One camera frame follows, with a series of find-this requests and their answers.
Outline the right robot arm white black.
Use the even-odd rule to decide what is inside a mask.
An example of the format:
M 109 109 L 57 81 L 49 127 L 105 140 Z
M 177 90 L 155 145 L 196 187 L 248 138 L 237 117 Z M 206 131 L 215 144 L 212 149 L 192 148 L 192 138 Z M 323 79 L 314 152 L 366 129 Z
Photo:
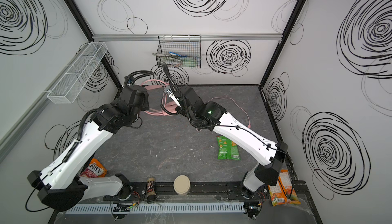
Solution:
M 268 140 L 239 122 L 224 107 L 214 101 L 205 103 L 189 86 L 178 86 L 167 64 L 162 65 L 171 90 L 170 97 L 177 104 L 176 115 L 183 115 L 198 130 L 210 130 L 235 142 L 247 151 L 257 165 L 242 181 L 244 191 L 253 194 L 261 186 L 282 186 L 280 173 L 287 159 L 288 145 Z

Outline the pink headphones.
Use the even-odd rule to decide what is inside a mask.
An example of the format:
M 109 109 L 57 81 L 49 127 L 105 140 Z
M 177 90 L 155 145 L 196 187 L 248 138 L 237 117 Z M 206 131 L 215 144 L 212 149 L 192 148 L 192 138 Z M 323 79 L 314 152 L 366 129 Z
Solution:
M 177 103 L 171 100 L 171 93 L 168 94 L 169 83 L 158 80 L 149 79 L 140 84 L 149 92 L 152 97 L 149 98 L 150 108 L 145 111 L 146 114 L 152 116 L 170 116 L 176 113 Z

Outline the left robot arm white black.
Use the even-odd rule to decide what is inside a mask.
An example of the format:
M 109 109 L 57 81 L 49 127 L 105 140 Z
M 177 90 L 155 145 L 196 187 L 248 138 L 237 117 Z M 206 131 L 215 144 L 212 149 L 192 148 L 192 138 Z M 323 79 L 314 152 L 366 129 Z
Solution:
M 47 208 L 62 212 L 79 202 L 101 196 L 127 200 L 132 186 L 123 174 L 108 178 L 78 175 L 95 152 L 122 127 L 134 128 L 140 113 L 149 109 L 148 91 L 135 82 L 152 75 L 151 71 L 135 71 L 125 77 L 118 98 L 88 111 L 81 119 L 76 139 L 49 166 L 28 175 L 28 181 Z

